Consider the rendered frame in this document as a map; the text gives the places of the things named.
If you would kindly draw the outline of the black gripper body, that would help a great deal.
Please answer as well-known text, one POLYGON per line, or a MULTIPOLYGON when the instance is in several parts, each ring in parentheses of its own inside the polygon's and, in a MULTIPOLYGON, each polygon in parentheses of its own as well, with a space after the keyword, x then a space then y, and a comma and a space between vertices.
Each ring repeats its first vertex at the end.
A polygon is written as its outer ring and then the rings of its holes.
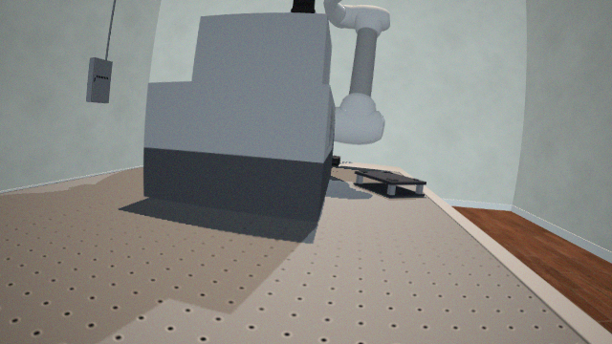
POLYGON ((300 10, 302 13, 305 10, 308 13, 315 13, 315 0, 294 0, 291 12, 296 12, 297 10, 300 10))

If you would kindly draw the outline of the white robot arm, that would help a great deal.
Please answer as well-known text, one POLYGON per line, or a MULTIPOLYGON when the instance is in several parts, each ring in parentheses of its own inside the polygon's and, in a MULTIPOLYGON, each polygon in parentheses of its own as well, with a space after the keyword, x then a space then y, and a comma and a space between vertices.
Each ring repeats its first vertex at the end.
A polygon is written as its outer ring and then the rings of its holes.
POLYGON ((357 43, 349 95, 335 112, 334 141, 370 144, 381 140, 385 120, 371 98, 377 37, 390 27, 389 11, 367 5, 345 6, 324 0, 328 20, 341 29, 355 29, 357 43))

